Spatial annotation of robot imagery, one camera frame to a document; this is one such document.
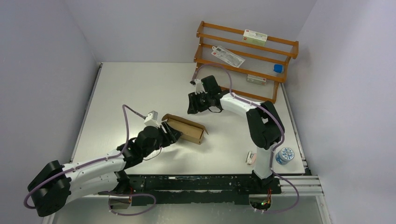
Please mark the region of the brown cardboard box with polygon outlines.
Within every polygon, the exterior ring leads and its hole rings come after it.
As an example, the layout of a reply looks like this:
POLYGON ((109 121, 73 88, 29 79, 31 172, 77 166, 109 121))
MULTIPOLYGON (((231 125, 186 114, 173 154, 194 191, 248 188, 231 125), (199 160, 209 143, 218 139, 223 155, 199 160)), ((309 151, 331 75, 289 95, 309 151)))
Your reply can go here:
POLYGON ((173 129, 180 131, 183 140, 198 145, 202 144, 205 133, 209 134, 204 125, 176 115, 165 114, 162 121, 166 121, 173 129))

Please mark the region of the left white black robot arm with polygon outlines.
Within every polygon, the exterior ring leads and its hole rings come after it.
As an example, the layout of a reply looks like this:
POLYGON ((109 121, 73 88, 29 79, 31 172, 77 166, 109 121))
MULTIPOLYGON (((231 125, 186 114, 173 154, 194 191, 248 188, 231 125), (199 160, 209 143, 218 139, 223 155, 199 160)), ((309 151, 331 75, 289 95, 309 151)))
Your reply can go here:
POLYGON ((39 217, 49 216, 67 203, 96 193, 132 192, 126 169, 143 162, 152 152, 177 142, 182 132, 166 121, 159 127, 147 126, 136 137, 98 159, 61 165, 49 162, 28 185, 28 196, 39 217))

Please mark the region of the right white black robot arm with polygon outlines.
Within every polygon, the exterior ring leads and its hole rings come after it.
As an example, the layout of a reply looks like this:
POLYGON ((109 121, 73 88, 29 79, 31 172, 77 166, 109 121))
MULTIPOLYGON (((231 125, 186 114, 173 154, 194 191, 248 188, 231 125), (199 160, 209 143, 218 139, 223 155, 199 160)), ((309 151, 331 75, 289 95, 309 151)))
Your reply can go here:
POLYGON ((195 91, 188 95, 188 114, 197 114, 217 107, 220 111, 231 111, 246 118, 250 138, 257 147, 252 188, 257 193, 264 193, 274 178, 274 150, 283 142, 285 132, 273 103, 258 103, 229 90, 221 90, 214 76, 193 79, 190 83, 195 87, 195 91))

